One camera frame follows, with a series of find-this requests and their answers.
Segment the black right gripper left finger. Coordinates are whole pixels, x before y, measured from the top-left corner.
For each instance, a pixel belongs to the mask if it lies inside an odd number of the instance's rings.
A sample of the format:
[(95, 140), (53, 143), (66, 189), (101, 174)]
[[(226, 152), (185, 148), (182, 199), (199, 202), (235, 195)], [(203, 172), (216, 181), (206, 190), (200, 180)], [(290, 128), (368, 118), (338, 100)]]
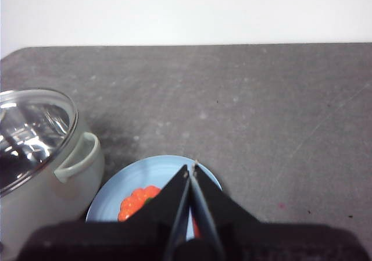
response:
[(157, 196), (127, 220), (128, 234), (136, 242), (178, 244), (185, 241), (188, 225), (189, 172), (182, 165)]

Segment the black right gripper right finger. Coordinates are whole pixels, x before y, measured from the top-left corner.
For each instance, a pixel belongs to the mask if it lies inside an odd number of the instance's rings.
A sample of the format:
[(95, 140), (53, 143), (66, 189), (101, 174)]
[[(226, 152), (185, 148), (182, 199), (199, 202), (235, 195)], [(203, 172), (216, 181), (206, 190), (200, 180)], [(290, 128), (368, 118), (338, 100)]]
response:
[(198, 165), (190, 171), (191, 209), (199, 238), (212, 247), (217, 260), (241, 260), (236, 236), (240, 226), (259, 220), (226, 195)]

